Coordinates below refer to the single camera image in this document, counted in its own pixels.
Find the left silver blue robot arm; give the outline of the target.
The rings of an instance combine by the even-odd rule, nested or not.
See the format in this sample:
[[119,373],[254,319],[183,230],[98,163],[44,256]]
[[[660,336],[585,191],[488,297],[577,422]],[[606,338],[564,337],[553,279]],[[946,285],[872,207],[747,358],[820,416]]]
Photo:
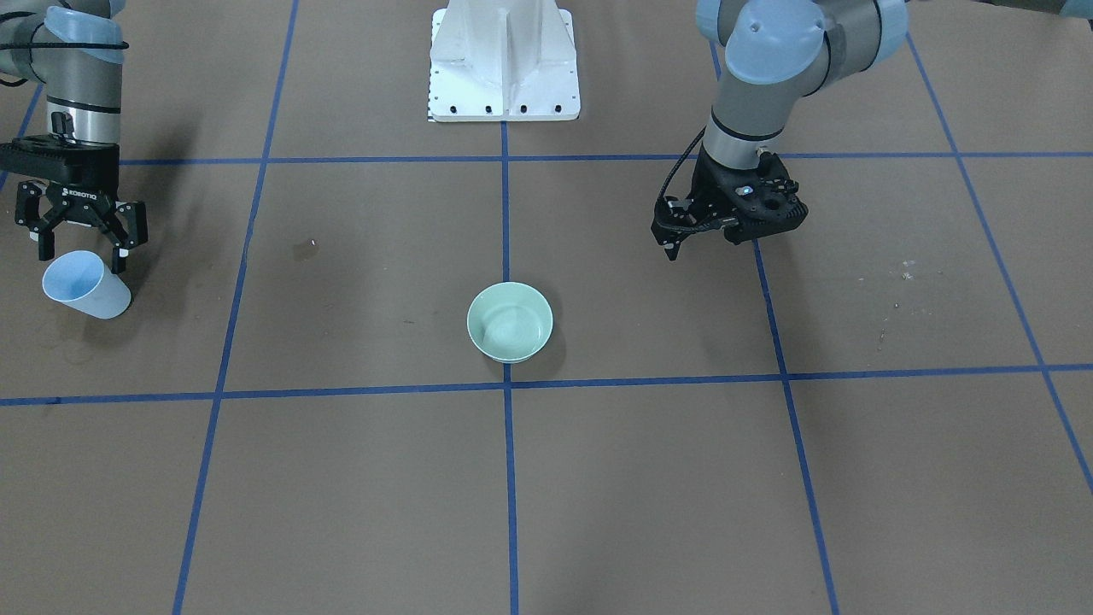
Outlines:
[[897,51],[909,12],[903,1],[700,1],[696,26],[722,48],[722,75],[687,145],[687,196],[660,190],[653,205],[653,237],[671,261],[700,233],[739,245],[803,224],[808,206],[775,141],[797,100]]

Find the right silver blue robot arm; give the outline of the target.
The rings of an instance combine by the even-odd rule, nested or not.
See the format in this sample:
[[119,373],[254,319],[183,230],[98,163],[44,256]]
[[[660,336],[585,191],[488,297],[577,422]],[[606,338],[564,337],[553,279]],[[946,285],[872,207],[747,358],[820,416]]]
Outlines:
[[122,1],[4,1],[3,85],[43,87],[46,132],[3,144],[3,172],[20,176],[13,218],[56,255],[62,223],[93,227],[111,245],[110,269],[148,241],[146,206],[120,199]]

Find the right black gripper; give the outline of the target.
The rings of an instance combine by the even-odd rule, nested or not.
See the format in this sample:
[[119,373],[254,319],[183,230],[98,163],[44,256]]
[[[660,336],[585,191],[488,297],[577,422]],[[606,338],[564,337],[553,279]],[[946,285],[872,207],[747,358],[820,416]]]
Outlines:
[[149,240],[146,203],[114,202],[105,190],[24,180],[17,185],[15,223],[38,245],[38,259],[56,257],[55,228],[61,222],[95,227],[111,244],[110,272],[121,275],[126,258]]

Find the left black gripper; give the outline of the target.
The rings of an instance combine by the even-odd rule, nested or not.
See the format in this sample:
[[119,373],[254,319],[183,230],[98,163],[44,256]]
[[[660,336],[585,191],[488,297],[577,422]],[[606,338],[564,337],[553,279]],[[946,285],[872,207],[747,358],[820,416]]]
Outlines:
[[694,227],[741,230],[743,217],[734,206],[734,191],[750,184],[752,170],[726,167],[700,145],[687,197],[659,197],[653,206],[653,237],[668,260],[678,260],[681,245],[694,234]]

